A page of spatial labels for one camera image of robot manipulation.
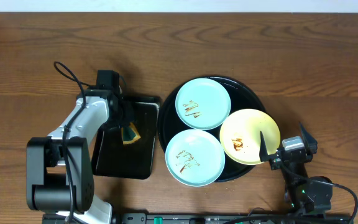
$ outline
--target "tabletop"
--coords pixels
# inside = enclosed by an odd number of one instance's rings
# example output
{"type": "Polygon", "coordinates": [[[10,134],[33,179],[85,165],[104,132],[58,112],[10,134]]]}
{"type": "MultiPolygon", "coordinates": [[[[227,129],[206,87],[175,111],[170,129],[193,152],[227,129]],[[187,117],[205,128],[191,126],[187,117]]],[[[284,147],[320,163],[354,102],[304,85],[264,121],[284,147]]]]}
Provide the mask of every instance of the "tabletop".
{"type": "MultiPolygon", "coordinates": [[[[53,131],[74,108],[78,86],[58,60],[94,83],[113,69],[129,91],[161,97],[199,75],[235,78],[255,91],[282,139],[298,122],[319,142],[309,176],[358,196],[358,14],[0,13],[0,223],[40,223],[25,201],[27,141],[53,131]]],[[[284,181],[268,164],[245,176],[188,187],[169,173],[156,141],[146,180],[94,176],[95,194],[117,212],[284,212],[284,181]]],[[[331,213],[351,213],[334,189],[331,213]]]]}

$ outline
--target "dirty plate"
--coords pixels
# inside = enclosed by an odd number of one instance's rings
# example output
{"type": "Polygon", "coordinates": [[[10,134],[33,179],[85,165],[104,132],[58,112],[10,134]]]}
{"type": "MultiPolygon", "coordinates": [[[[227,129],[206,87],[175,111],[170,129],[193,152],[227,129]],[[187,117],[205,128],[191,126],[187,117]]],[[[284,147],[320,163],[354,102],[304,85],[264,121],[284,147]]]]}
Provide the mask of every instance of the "dirty plate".
{"type": "Polygon", "coordinates": [[[209,130],[221,125],[229,116],[231,101],[227,90],[217,81],[196,78],[180,88],[175,107],[187,126],[209,130]]]}
{"type": "Polygon", "coordinates": [[[165,161],[176,180],[201,187],[221,175],[225,158],[221,143],[212,134],[189,129],[171,139],[165,151],[165,161]]]}
{"type": "Polygon", "coordinates": [[[230,114],[223,122],[220,132],[221,144],[226,154],[234,161],[257,165],[261,163],[261,131],[268,154],[275,153],[280,145],[280,131],[273,118],[259,110],[239,110],[230,114]]]}

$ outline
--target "plate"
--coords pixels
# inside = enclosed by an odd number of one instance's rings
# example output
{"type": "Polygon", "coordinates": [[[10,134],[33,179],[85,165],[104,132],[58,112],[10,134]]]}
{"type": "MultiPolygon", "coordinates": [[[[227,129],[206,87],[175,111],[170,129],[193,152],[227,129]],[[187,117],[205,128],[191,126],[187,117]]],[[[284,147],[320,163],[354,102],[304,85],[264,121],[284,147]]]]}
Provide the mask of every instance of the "plate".
{"type": "MultiPolygon", "coordinates": [[[[217,75],[208,75],[202,78],[209,78],[220,83],[229,93],[231,99],[231,113],[244,108],[252,108],[265,111],[262,102],[258,99],[255,93],[241,82],[228,78],[220,77],[217,75]]],[[[181,121],[175,109],[175,98],[179,89],[183,86],[176,87],[165,99],[160,113],[158,115],[157,132],[158,139],[161,144],[162,150],[165,152],[169,141],[179,132],[191,129],[181,121]]],[[[220,126],[207,130],[214,137],[219,139],[220,126]]],[[[224,169],[220,177],[215,182],[225,182],[234,180],[238,177],[248,173],[254,166],[240,164],[232,160],[227,154],[224,169]]]]}
{"type": "Polygon", "coordinates": [[[184,84],[176,97],[179,118],[189,127],[209,130],[229,116],[231,101],[226,89],[209,78],[196,78],[184,84]]]}
{"type": "Polygon", "coordinates": [[[220,141],[234,161],[257,165],[262,163],[260,132],[264,135],[267,153],[274,154],[280,146],[280,130],[273,118],[259,110],[244,109],[230,114],[222,124],[220,141]]]}
{"type": "Polygon", "coordinates": [[[212,134],[198,129],[178,133],[165,151],[172,176],[193,187],[214,182],[223,171],[224,160],[221,143],[212,134]]]}

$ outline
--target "light blue plate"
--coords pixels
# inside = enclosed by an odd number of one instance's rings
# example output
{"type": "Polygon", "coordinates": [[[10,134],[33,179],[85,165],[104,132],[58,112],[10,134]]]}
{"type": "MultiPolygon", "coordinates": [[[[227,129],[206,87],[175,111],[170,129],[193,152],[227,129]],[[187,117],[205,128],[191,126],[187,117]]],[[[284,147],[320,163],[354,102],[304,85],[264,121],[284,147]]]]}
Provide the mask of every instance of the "light blue plate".
{"type": "Polygon", "coordinates": [[[212,134],[189,129],[178,133],[168,143],[165,162],[176,180],[201,187],[222,174],[225,156],[221,143],[212,134]]]}
{"type": "Polygon", "coordinates": [[[209,78],[197,78],[180,88],[175,108],[187,126],[209,130],[221,125],[229,116],[231,101],[220,83],[209,78]]]}

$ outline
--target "brown stain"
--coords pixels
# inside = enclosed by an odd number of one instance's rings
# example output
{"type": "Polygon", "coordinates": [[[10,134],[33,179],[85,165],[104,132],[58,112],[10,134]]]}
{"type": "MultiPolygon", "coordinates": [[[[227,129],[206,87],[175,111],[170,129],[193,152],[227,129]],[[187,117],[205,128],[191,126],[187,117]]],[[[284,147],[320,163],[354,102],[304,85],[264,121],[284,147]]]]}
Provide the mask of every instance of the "brown stain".
{"type": "Polygon", "coordinates": [[[189,104],[187,105],[183,105],[185,107],[185,115],[186,116],[190,116],[190,115],[193,115],[194,118],[198,118],[199,116],[201,116],[201,112],[194,112],[194,113],[189,113],[191,112],[193,109],[197,108],[198,107],[198,104],[196,102],[194,102],[193,100],[190,100],[189,101],[189,104]]]}
{"type": "Polygon", "coordinates": [[[241,138],[232,139],[231,141],[233,142],[233,146],[236,151],[243,149],[244,144],[242,143],[241,138]]]}
{"type": "Polygon", "coordinates": [[[185,169],[190,169],[192,166],[199,166],[200,164],[194,159],[194,156],[191,155],[191,153],[189,152],[186,152],[185,150],[183,150],[182,152],[179,152],[177,154],[177,159],[179,159],[179,157],[184,157],[186,158],[187,160],[185,162],[183,162],[183,167],[180,169],[180,173],[182,174],[182,172],[185,170],[185,169]]]}

